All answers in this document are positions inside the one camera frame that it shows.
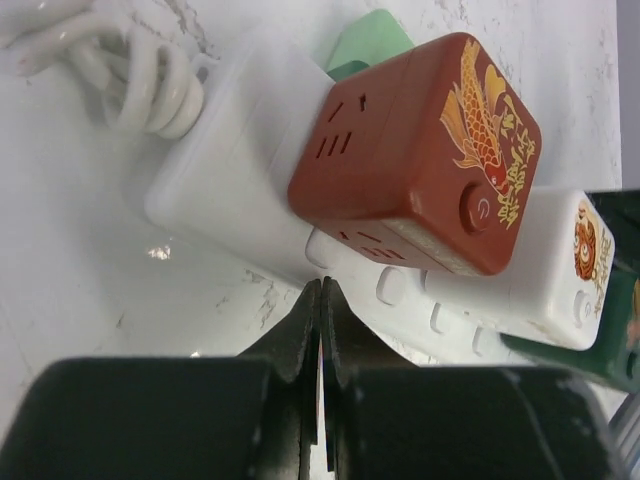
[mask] green object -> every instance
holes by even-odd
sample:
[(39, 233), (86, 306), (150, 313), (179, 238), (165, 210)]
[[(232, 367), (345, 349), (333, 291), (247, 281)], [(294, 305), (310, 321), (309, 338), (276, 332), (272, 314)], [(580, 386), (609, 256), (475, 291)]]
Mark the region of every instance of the green object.
[(374, 10), (342, 32), (326, 71), (352, 62), (371, 67), (413, 47), (411, 39), (387, 10)]
[(588, 350), (568, 350), (509, 335), (501, 335), (502, 341), (536, 362), (568, 367), (598, 383), (630, 393), (638, 392), (640, 319), (634, 312), (637, 280), (638, 276), (633, 273), (612, 270), (598, 336)]
[(345, 78), (350, 77), (355, 73), (361, 72), (366, 68), (369, 68), (369, 65), (361, 62), (360, 60), (354, 60), (353, 62), (345, 63), (344, 65), (334, 68), (333, 70), (329, 70), (327, 72), (327, 75), (333, 78), (333, 80), (335, 80), (336, 82), (339, 82), (340, 80), (344, 80)]

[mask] power button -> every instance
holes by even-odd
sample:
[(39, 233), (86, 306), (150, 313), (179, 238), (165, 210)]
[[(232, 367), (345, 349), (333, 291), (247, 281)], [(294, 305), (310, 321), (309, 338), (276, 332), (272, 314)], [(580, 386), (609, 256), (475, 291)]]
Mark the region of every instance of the power button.
[(497, 212), (492, 211), (491, 192), (485, 185), (469, 185), (460, 198), (460, 220), (469, 233), (486, 230)]
[(582, 324), (589, 319), (592, 311), (593, 302), (591, 301), (591, 296), (580, 290), (573, 300), (573, 323), (575, 326), (582, 328)]

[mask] golden fish design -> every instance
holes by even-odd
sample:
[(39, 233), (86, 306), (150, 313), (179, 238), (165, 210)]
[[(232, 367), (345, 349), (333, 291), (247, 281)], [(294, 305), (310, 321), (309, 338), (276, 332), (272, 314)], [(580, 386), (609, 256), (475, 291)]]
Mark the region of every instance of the golden fish design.
[(493, 65), (485, 71), (484, 89), (476, 74), (480, 44), (467, 40), (460, 59), (461, 84), (454, 82), (449, 90), (440, 121), (453, 143), (464, 153), (462, 160), (453, 161), (460, 168), (481, 168), (489, 184), (499, 195), (506, 196), (511, 188), (502, 149), (498, 140), (502, 115), (496, 115), (496, 103), (506, 90), (506, 84)]

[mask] marble countertop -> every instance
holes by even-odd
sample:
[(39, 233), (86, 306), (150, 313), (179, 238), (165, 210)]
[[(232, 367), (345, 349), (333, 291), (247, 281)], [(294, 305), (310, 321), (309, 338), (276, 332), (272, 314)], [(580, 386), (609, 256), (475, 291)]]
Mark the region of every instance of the marble countertop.
[[(123, 22), (213, 58), (246, 29), (270, 22), (323, 65), (340, 31), (375, 8), (390, 10), (415, 43), (468, 31), (541, 126), (536, 183), (621, 184), (615, 0), (219, 6), (98, 0)], [(1, 76), (0, 101), (0, 431), (34, 376), (56, 359), (231, 355), (293, 305), (295, 288), (148, 223), (142, 194), (169, 144), (110, 131), (98, 97), (66, 65), (29, 80)]]

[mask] coiled cable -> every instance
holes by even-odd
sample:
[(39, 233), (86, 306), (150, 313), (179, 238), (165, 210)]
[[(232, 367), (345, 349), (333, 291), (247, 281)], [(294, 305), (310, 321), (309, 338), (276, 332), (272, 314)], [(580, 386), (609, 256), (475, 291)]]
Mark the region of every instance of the coiled cable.
[(107, 123), (176, 139), (198, 119), (204, 92), (186, 54), (138, 26), (122, 32), (92, 0), (4, 0), (0, 47), (31, 76), (65, 55), (100, 92)]

